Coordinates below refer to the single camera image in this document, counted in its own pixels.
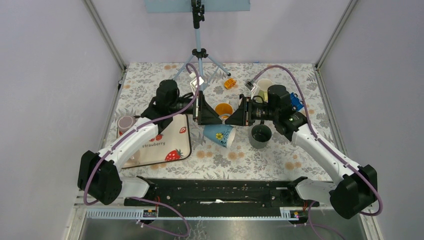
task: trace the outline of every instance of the gray mug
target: gray mug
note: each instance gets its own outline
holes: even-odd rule
[[[271,129],[264,123],[260,121],[260,124],[249,130],[249,143],[255,149],[265,148],[273,135]]]

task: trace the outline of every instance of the robotic arm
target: robotic arm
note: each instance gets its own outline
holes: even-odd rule
[[[162,118],[182,110],[192,101],[192,96],[192,93],[188,93],[180,97],[175,81],[162,81],[156,90],[156,97],[151,100],[150,105],[132,129],[98,153],[87,151],[82,156],[78,187],[81,190],[86,188],[90,174],[101,159],[100,156],[107,155],[92,179],[88,194],[105,205],[112,203],[118,197],[144,197],[149,189],[148,181],[139,177],[124,177],[119,172],[130,156],[149,139],[160,134],[172,122],[172,118],[159,120],[141,128],[139,126],[152,119]],[[222,123],[218,114],[206,103],[202,91],[197,95],[193,105],[189,106],[183,114],[192,115],[193,120],[199,125]],[[361,167],[343,155],[312,126],[315,133],[313,134],[308,126],[307,118],[293,109],[290,94],[284,86],[273,85],[268,89],[268,103],[259,103],[255,101],[255,98],[251,99],[241,94],[238,109],[227,118],[225,123],[251,126],[255,120],[272,121],[280,134],[306,150],[333,180],[333,182],[322,182],[306,177],[296,179],[287,187],[292,201],[314,200],[331,204],[336,212],[346,219],[350,219],[376,201],[376,196],[360,176],[336,159],[319,141],[324,141],[332,151],[343,156],[349,165],[377,189],[377,173],[374,168],[370,165]]]

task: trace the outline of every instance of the blue floral mug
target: blue floral mug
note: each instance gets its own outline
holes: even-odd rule
[[[230,125],[206,125],[203,130],[203,135],[212,142],[229,148],[236,136],[236,129]]]

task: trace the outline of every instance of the gray floor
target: gray floor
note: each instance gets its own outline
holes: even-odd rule
[[[332,210],[314,210],[312,221],[341,232],[347,240],[367,239],[360,217],[346,220]],[[185,225],[179,220],[156,220],[151,223],[175,233],[184,233]],[[318,240],[312,229],[290,226],[288,221],[267,220],[190,220],[190,236],[178,238],[149,228],[140,228],[134,220],[86,219],[81,240]],[[326,229],[316,228],[325,240],[341,238]]]

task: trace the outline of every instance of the light blue board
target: light blue board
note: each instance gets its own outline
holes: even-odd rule
[[[205,12],[250,11],[250,0],[202,0]],[[191,13],[191,0],[144,0],[147,13]]]

